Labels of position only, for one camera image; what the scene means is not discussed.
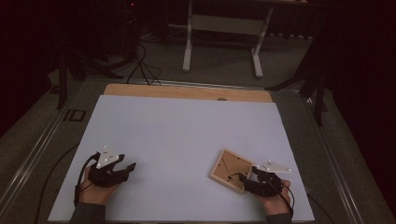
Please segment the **wooden board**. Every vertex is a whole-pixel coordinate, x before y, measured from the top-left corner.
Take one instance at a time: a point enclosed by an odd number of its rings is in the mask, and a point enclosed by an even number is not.
[[[222,100],[272,103],[268,91],[228,90],[201,87],[109,84],[104,95],[146,96],[197,100]]]
[[[210,178],[221,185],[238,193],[244,193],[244,184],[239,180],[238,174],[250,178],[253,161],[224,148],[210,173]]]

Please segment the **white tabletop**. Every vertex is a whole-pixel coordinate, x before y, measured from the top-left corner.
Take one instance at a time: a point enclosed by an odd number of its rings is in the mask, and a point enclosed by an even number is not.
[[[288,137],[274,103],[101,96],[49,221],[68,221],[81,166],[104,146],[137,162],[108,203],[106,218],[132,222],[263,221],[261,205],[209,178],[220,152],[288,166],[295,221],[314,220]]]

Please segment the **dark wall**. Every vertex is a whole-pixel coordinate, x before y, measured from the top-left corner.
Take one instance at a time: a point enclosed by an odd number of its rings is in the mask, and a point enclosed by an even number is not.
[[[50,29],[57,11],[44,1],[0,5],[1,136],[50,87],[47,74],[57,63]]]
[[[335,49],[334,100],[396,214],[396,1],[350,1],[339,7],[323,31],[339,35],[321,36],[318,52],[329,45]]]

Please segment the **metal frame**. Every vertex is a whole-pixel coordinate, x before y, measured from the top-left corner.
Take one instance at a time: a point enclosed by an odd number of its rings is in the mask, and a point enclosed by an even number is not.
[[[203,16],[192,13],[192,0],[189,2],[189,17],[187,19],[187,44],[184,52],[183,71],[189,72],[191,65],[191,34],[194,30],[207,30],[225,33],[257,35],[259,40],[256,47],[251,49],[251,56],[254,65],[254,71],[257,78],[262,78],[262,65],[260,63],[259,52],[262,47],[262,41],[265,38],[269,22],[271,20],[273,7],[269,7],[264,21],[242,20],[233,18],[223,18],[214,16]]]

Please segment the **white table leg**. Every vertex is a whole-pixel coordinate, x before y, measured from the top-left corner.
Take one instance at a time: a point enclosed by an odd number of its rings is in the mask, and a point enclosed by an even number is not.
[[[274,11],[273,7],[268,8],[267,15],[265,17],[265,21],[262,23],[262,30],[259,34],[259,41],[256,45],[256,48],[251,49],[251,56],[253,59],[254,71],[256,73],[257,78],[262,78],[262,65],[260,64],[259,52],[262,47],[262,41],[265,38],[265,34],[267,32],[268,25],[270,23],[271,15]]]
[[[191,63],[191,17],[192,17],[192,0],[189,2],[189,17],[187,19],[187,44],[186,50],[184,51],[184,61],[183,61],[183,71],[189,72],[190,71],[190,63]]]

